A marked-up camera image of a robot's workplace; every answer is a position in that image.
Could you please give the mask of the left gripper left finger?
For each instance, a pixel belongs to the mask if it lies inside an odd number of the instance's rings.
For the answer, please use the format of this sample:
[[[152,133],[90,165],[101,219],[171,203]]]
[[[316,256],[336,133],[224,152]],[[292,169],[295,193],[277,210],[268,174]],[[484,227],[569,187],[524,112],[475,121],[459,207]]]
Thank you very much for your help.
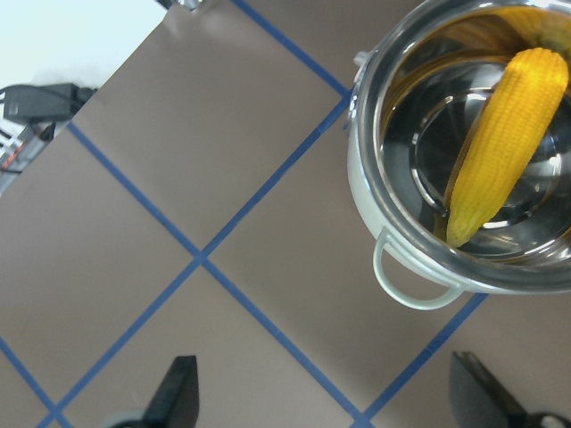
[[[137,416],[115,416],[103,427],[196,427],[199,379],[196,356],[178,356]]]

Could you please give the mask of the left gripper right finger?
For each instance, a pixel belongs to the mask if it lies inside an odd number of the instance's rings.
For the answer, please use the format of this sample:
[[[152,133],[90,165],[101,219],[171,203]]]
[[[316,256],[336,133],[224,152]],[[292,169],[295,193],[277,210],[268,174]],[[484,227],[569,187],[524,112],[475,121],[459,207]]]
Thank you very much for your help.
[[[454,351],[449,402],[459,427],[568,427],[570,420],[549,412],[527,412],[477,356]]]

